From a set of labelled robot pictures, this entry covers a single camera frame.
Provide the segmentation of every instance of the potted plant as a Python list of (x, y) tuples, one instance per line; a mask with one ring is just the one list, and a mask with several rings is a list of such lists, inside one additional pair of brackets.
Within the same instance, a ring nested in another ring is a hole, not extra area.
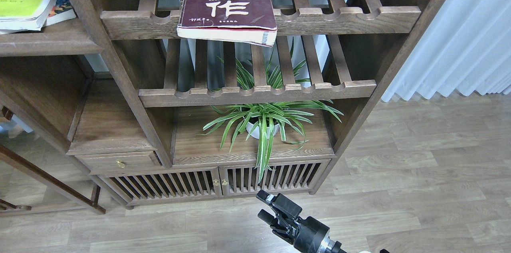
[[(299, 70), (305, 66), (306, 60), (302, 60), (297, 66), (293, 68), (294, 76), (299, 74)], [(276, 66), (275, 69), (270, 69), (271, 62), (268, 62), (265, 66), (267, 84), (273, 88), (283, 87), (283, 80), (281, 75), (281, 69)], [(254, 76), (243, 67), (243, 64), (236, 59), (236, 77), (238, 84), (243, 89), (250, 89), (254, 87)], [(309, 79), (296, 80), (297, 83), (310, 81)], [(324, 100), (325, 102), (332, 103), (331, 100)], [(235, 126), (235, 131), (230, 137), (230, 150), (236, 140), (236, 137), (243, 131), (248, 131), (248, 135), (245, 140), (248, 140), (250, 136), (254, 136), (254, 133), (259, 137), (259, 146), (257, 149), (257, 162), (255, 167), (260, 168), (258, 183), (263, 178), (264, 171), (270, 169), (268, 166), (271, 150), (273, 146), (274, 135), (280, 131), (281, 140), (289, 144), (300, 144), (296, 149), (301, 149), (303, 144), (307, 142), (303, 122), (312, 123), (308, 117), (314, 115), (304, 109), (322, 109), (334, 115), (334, 117), (341, 122), (338, 115), (343, 115), (337, 109), (324, 104), (321, 101), (292, 101), (292, 102), (269, 102), (269, 103), (250, 103), (250, 104), (235, 104), (226, 105), (221, 108), (212, 106), (212, 108), (222, 117), (219, 117), (208, 124), (202, 129), (203, 131), (209, 130), (207, 133), (202, 135), (208, 135), (223, 124), (226, 124), (222, 135), (222, 141), (220, 142), (220, 148), (223, 147), (225, 141), (228, 138), (230, 128)], [(303, 140), (289, 142), (286, 138), (286, 126), (294, 129), (300, 135), (303, 136)]]

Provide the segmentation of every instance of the laminate floor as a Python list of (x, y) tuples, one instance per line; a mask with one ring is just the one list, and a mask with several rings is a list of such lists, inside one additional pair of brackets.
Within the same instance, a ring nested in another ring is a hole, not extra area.
[[(349, 253), (509, 253), (510, 136), (511, 95), (379, 103), (318, 193), (287, 196)], [(254, 197), (100, 204), (2, 217), (0, 252), (296, 252)]]

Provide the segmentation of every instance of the cabinet door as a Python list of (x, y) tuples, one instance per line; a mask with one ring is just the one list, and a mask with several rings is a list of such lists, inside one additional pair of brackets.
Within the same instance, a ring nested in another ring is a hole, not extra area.
[(272, 191), (308, 191), (314, 187), (330, 159), (270, 163), (258, 183), (259, 169), (253, 166), (219, 167), (224, 196)]
[(217, 167), (101, 178), (132, 206), (222, 196)]

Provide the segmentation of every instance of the white curtain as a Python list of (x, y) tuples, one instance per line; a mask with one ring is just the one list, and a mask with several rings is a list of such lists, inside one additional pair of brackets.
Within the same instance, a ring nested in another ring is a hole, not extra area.
[(382, 100), (511, 92), (511, 0), (446, 0)]

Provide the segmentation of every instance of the brass door knob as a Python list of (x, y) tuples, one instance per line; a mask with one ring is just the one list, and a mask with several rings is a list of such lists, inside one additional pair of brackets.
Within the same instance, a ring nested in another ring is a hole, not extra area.
[(117, 160), (117, 166), (119, 166), (119, 168), (124, 168), (126, 167), (126, 163), (124, 163), (122, 160)]

